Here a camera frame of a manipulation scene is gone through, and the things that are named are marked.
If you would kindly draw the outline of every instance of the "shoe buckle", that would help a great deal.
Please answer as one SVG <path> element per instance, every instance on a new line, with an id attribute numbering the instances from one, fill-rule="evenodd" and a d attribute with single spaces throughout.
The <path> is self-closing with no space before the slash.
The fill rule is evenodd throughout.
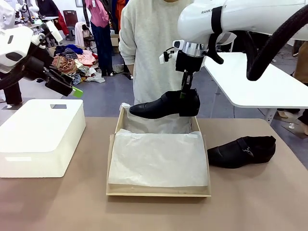
<path id="1" fill-rule="evenodd" d="M 244 152 L 248 153 L 250 156 L 254 157 L 254 154 L 251 152 L 250 148 L 243 149 Z"/>

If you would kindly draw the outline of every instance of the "black leather shoe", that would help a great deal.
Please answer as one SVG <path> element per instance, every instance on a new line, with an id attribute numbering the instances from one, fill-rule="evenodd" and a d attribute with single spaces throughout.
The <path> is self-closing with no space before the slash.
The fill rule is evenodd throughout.
<path id="1" fill-rule="evenodd" d="M 130 107 L 129 112 L 147 119 L 159 119 L 167 115 L 196 116 L 199 113 L 200 99 L 196 89 L 191 89 L 184 99 L 181 91 L 168 91 L 158 100 Z"/>
<path id="2" fill-rule="evenodd" d="M 276 139 L 243 137 L 207 151 L 210 165 L 223 168 L 239 168 L 248 164 L 267 163 L 276 151 Z"/>

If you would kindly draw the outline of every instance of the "person in pink shirt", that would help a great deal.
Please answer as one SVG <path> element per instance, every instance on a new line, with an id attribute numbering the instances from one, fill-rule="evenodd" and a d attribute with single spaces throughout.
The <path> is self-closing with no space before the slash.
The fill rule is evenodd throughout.
<path id="1" fill-rule="evenodd" d="M 100 0 L 85 0 L 91 12 L 91 28 L 96 43 L 99 68 L 103 76 L 113 76 L 109 16 Z"/>

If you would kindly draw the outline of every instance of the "orange garment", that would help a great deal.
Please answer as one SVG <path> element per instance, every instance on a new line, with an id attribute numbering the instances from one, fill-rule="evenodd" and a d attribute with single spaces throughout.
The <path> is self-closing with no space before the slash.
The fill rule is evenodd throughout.
<path id="1" fill-rule="evenodd" d="M 117 0 L 117 4 L 116 4 L 116 14 L 115 16 L 117 17 L 119 23 L 119 31 L 121 29 L 121 14 L 122 14 L 122 10 L 123 8 L 125 7 L 125 3 L 126 1 L 125 0 Z"/>

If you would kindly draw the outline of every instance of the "pile of clothes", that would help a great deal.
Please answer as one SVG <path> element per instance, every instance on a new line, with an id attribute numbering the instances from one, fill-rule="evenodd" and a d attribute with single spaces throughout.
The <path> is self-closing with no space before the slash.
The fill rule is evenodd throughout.
<path id="1" fill-rule="evenodd" d="M 75 45 L 57 46 L 52 65 L 63 75 L 70 76 L 74 80 L 73 84 L 77 85 L 89 77 L 91 77 L 89 78 L 91 81 L 94 81 L 93 77 L 95 80 L 102 78 L 101 74 L 89 71 L 91 66 L 97 62 L 96 59 L 96 54 Z"/>

